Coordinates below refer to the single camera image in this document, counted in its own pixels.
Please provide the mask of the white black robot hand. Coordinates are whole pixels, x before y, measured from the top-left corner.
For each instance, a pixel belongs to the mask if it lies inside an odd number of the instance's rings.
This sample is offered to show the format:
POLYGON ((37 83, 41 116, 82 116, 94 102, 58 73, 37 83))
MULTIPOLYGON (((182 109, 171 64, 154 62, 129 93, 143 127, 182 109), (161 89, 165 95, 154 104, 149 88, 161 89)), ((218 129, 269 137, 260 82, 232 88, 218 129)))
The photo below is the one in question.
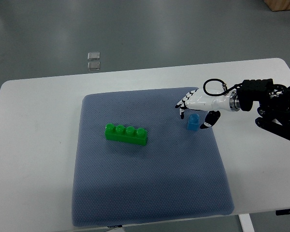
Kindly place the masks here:
POLYGON ((192 90, 188 92, 176 105, 179 109, 181 119, 184 118, 185 110, 206 111, 208 112, 204 123, 200 125, 200 129, 207 129, 214 126, 219 120, 220 110, 237 111, 234 103, 234 94, 228 93, 221 96, 210 96, 202 89, 192 90))

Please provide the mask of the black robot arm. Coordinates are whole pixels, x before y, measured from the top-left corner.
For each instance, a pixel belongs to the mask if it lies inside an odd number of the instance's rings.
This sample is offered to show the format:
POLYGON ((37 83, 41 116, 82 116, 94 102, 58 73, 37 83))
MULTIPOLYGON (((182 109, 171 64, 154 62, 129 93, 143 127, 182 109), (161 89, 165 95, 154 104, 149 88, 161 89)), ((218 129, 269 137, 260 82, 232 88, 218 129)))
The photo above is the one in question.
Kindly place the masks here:
POLYGON ((272 79, 244 80, 234 86, 242 111, 258 102, 258 127, 290 141, 290 86, 274 84, 272 79))

